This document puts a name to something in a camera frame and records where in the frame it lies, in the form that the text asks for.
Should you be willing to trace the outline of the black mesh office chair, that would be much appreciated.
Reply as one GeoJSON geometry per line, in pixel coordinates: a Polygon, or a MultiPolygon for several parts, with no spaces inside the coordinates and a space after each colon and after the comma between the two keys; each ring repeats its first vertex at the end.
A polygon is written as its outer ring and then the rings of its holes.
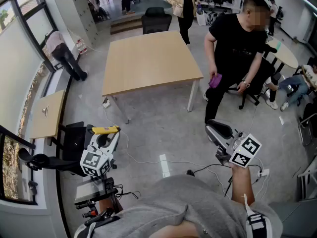
{"type": "Polygon", "coordinates": [[[60,172],[69,171],[81,177],[87,175],[83,172],[79,161],[66,161],[57,157],[49,157],[45,154],[32,156],[25,148],[18,151],[18,158],[28,168],[38,171],[42,169],[58,170],[60,172]]]}

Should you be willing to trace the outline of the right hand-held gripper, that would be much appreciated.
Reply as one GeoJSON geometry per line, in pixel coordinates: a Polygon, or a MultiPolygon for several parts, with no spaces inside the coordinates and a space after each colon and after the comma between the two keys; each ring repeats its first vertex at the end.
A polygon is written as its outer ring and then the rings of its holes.
{"type": "Polygon", "coordinates": [[[230,126],[213,119],[208,121],[205,131],[210,141],[218,146],[215,156],[222,165],[230,162],[246,168],[262,147],[250,133],[240,131],[233,136],[230,126]]]}

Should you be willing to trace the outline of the pack of water bottles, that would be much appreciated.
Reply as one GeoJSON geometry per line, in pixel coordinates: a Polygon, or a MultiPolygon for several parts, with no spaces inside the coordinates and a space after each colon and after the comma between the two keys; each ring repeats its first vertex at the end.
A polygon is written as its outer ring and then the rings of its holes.
{"type": "Polygon", "coordinates": [[[77,47],[80,55],[85,54],[88,50],[85,42],[81,38],[77,39],[76,47],[77,47]]]}

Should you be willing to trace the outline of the person's right forearm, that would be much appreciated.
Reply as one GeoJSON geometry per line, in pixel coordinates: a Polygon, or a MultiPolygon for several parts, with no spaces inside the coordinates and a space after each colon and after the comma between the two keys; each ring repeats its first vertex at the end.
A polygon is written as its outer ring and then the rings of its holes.
{"type": "Polygon", "coordinates": [[[232,196],[231,199],[235,202],[245,205],[245,197],[247,204],[251,205],[255,201],[252,190],[251,175],[248,167],[243,168],[233,163],[229,163],[232,169],[232,196]]]}

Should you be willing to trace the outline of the large light wooden table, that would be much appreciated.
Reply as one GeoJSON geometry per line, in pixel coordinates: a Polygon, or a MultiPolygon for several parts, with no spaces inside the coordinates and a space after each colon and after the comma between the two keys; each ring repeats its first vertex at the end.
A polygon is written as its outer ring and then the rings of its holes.
{"type": "Polygon", "coordinates": [[[109,45],[102,96],[124,123],[129,119],[116,95],[172,83],[191,82],[191,112],[203,74],[177,31],[163,31],[113,41],[109,45]]]}

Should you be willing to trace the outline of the grey metal lockers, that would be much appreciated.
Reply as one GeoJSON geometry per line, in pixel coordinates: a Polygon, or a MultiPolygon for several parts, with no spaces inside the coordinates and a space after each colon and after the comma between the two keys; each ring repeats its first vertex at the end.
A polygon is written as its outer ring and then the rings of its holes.
{"type": "Polygon", "coordinates": [[[87,0],[55,0],[61,17],[73,41],[83,40],[93,48],[98,40],[98,32],[87,0]]]}

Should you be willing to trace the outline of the white shopping bag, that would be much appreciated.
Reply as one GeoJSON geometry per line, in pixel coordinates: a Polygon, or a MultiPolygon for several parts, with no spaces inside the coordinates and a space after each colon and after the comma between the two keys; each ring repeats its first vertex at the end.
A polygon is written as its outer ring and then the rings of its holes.
{"type": "Polygon", "coordinates": [[[196,19],[199,26],[206,26],[206,16],[205,12],[202,10],[201,12],[196,13],[196,19]]]}

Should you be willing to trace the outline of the black screen mount clamp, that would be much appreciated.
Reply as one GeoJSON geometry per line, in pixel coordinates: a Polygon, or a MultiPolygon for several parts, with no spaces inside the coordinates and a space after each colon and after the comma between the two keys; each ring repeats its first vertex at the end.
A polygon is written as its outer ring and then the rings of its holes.
{"type": "Polygon", "coordinates": [[[83,209],[88,207],[90,210],[87,213],[82,214],[83,218],[88,218],[84,226],[88,227],[92,224],[96,224],[97,227],[100,227],[102,225],[109,224],[111,222],[119,220],[118,216],[115,216],[114,214],[119,213],[123,210],[121,204],[115,198],[112,200],[114,205],[114,211],[108,208],[106,211],[103,211],[102,213],[97,210],[96,203],[94,201],[87,201],[86,203],[82,205],[75,205],[77,210],[83,209]]]}

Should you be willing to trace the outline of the person's grey shirt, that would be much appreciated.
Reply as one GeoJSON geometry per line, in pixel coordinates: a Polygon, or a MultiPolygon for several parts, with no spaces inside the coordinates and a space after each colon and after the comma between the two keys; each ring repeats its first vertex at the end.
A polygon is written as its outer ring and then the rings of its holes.
{"type": "Polygon", "coordinates": [[[74,238],[150,238],[167,226],[190,225],[199,238],[247,238],[247,210],[189,175],[156,182],[137,203],[107,224],[81,225],[74,238]]]}

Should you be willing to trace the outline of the purple pouch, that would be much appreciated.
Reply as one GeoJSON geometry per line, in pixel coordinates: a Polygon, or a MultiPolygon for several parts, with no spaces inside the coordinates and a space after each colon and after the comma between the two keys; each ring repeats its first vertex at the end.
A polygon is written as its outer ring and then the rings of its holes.
{"type": "Polygon", "coordinates": [[[221,82],[221,79],[222,79],[221,74],[214,75],[209,82],[209,88],[210,89],[216,88],[219,85],[219,83],[221,82]]]}

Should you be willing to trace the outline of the black chest-mounted screen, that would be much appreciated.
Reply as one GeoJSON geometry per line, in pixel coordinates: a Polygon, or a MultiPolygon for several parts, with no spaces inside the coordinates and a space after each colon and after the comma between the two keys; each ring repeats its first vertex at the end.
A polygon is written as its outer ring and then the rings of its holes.
{"type": "Polygon", "coordinates": [[[87,201],[100,201],[118,193],[113,178],[90,179],[79,183],[76,188],[74,205],[82,205],[87,201]]]}

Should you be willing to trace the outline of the small wooden side desk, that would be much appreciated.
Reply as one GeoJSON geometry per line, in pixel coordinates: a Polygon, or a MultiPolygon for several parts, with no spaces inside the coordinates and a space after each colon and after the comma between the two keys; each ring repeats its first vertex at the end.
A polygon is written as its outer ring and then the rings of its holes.
{"type": "Polygon", "coordinates": [[[60,90],[53,94],[40,98],[35,103],[31,122],[30,139],[51,138],[51,142],[62,148],[57,142],[57,134],[60,125],[60,115],[64,101],[65,91],[60,90]],[[42,109],[49,106],[47,117],[42,109]]]}

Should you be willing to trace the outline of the yellow marker pen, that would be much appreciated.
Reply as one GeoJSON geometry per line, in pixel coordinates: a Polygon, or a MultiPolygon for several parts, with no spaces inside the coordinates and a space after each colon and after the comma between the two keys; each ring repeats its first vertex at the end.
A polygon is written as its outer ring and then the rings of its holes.
{"type": "Polygon", "coordinates": [[[120,127],[117,125],[109,127],[92,127],[91,129],[88,129],[89,132],[97,135],[113,134],[119,132],[120,130],[120,127]]]}

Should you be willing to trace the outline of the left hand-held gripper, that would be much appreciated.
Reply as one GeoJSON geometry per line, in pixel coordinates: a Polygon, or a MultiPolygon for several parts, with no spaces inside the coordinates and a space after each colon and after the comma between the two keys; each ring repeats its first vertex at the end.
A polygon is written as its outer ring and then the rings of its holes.
{"type": "Polygon", "coordinates": [[[108,135],[106,147],[99,148],[98,137],[98,134],[92,135],[87,149],[83,150],[80,160],[80,167],[83,173],[92,177],[101,177],[110,169],[116,169],[113,153],[116,151],[120,139],[120,131],[108,135]]]}

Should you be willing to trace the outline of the metal frame chair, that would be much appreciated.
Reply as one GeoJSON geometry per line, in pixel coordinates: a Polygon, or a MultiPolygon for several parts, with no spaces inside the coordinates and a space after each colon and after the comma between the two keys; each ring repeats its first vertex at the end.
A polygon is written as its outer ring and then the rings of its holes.
{"type": "Polygon", "coordinates": [[[302,117],[299,117],[299,132],[303,146],[317,138],[317,102],[305,106],[302,117]]]}

